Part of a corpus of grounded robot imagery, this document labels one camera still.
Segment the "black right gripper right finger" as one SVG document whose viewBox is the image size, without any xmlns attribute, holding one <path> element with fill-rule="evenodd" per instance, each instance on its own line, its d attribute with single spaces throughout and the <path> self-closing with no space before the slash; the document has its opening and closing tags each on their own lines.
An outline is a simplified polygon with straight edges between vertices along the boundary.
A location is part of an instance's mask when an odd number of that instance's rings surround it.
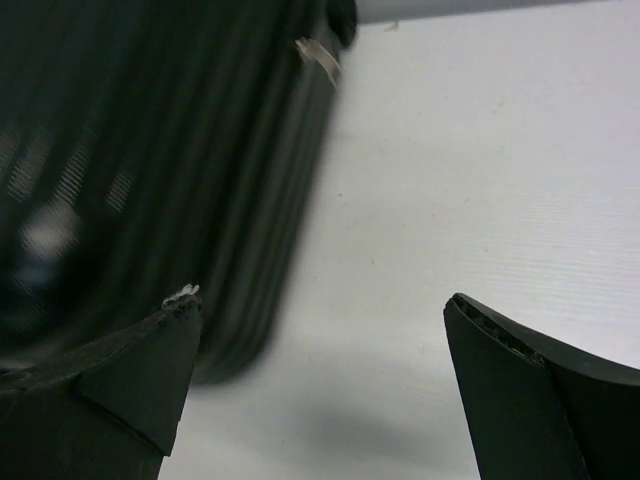
<svg viewBox="0 0 640 480">
<path fill-rule="evenodd" d="M 638 370 L 461 293 L 443 316 L 481 478 L 638 478 Z"/>
</svg>

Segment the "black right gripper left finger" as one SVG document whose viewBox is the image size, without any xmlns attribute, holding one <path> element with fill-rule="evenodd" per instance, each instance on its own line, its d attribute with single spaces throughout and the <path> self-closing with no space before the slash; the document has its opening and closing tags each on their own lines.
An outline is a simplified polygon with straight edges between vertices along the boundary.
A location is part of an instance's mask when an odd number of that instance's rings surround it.
<svg viewBox="0 0 640 480">
<path fill-rule="evenodd" d="M 156 479 L 195 367 L 201 301 L 1 378 L 4 479 Z"/>
</svg>

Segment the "black hard-shell suitcase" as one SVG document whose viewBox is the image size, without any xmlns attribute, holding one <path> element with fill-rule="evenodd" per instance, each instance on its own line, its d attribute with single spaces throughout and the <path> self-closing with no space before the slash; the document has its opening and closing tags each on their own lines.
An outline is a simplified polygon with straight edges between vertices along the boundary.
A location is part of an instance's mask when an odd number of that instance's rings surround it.
<svg viewBox="0 0 640 480">
<path fill-rule="evenodd" d="M 249 370 L 358 25 L 352 1 L 1 5 L 1 369 L 202 303 L 193 380 Z"/>
</svg>

